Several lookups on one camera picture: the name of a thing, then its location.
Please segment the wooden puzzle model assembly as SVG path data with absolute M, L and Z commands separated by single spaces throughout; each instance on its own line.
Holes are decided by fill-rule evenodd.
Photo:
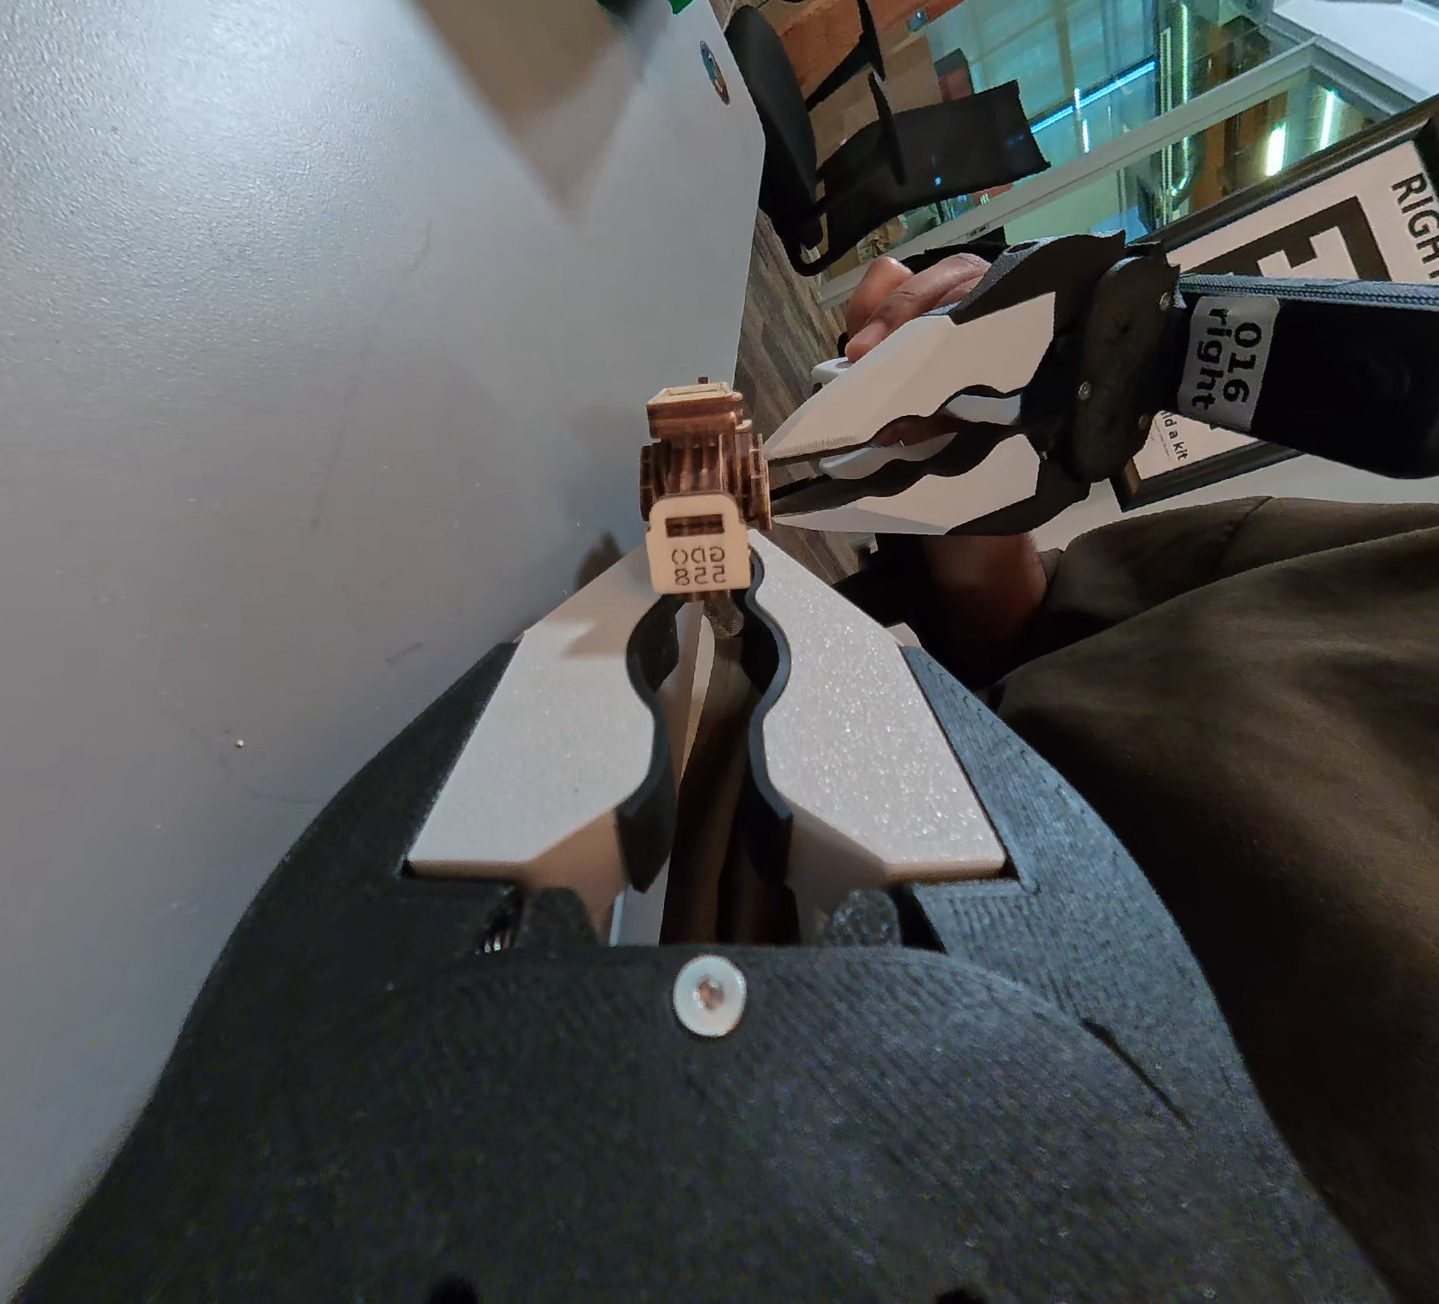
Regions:
M 638 503 L 650 583 L 703 608 L 717 640 L 743 630 L 750 532 L 771 527 L 768 462 L 745 398 L 724 380 L 659 391 L 646 402 Z

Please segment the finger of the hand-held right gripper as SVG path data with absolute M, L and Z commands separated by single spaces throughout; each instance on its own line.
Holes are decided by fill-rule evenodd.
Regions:
M 905 417 L 929 417 L 953 398 L 1017 396 L 1054 335 L 1054 294 L 1000 309 L 932 312 L 900 325 L 810 396 L 764 443 L 774 462 L 868 444 Z
M 866 444 L 818 457 L 776 488 L 771 520 L 832 535 L 939 536 L 1033 498 L 1041 459 L 1020 431 L 962 423 L 920 444 Z

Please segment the framed black-white marker board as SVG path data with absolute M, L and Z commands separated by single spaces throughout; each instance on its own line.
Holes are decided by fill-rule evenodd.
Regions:
M 1434 286 L 1435 128 L 1429 97 L 1149 239 L 1185 271 Z M 1159 414 L 1112 490 L 1133 511 L 1296 456 Z

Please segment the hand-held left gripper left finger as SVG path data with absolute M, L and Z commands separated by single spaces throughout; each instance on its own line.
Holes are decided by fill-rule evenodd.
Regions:
M 675 666 L 675 604 L 628 553 L 520 637 L 410 847 L 412 873 L 648 889 L 674 840 L 659 688 Z

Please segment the black office chair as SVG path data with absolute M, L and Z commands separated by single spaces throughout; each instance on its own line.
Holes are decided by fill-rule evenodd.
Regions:
M 780 36 L 750 5 L 726 37 L 764 129 L 759 210 L 803 276 L 831 270 L 866 234 L 911 208 L 1010 186 L 1049 168 L 1021 107 L 1017 81 L 952 102 L 894 112 L 884 95 L 884 52 L 869 0 L 853 0 L 858 39 L 814 91 L 801 92 Z M 811 108 L 863 74 L 874 120 L 826 160 Z

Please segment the person's right forearm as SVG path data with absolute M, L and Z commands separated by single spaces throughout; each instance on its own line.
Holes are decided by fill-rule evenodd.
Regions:
M 1047 593 L 1031 535 L 877 538 L 897 617 L 960 684 L 979 692 L 1020 663 Z

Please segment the person's brown shirt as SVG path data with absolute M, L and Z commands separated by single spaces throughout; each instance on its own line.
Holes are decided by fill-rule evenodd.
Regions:
M 1393 1294 L 1435 1301 L 1435 504 L 1088 532 L 986 700 L 1141 866 Z

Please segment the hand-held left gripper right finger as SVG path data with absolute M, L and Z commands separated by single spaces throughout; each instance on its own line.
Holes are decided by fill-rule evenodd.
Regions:
M 761 693 L 742 839 L 761 879 L 996 879 L 1005 850 L 897 638 L 763 536 L 750 557 L 743 645 Z

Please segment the person's right hand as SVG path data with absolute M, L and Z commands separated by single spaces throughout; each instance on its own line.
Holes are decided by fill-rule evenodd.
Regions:
M 962 302 L 987 271 L 973 254 L 953 254 L 913 271 L 897 259 L 873 260 L 842 310 L 844 357 L 856 362 L 897 328 Z

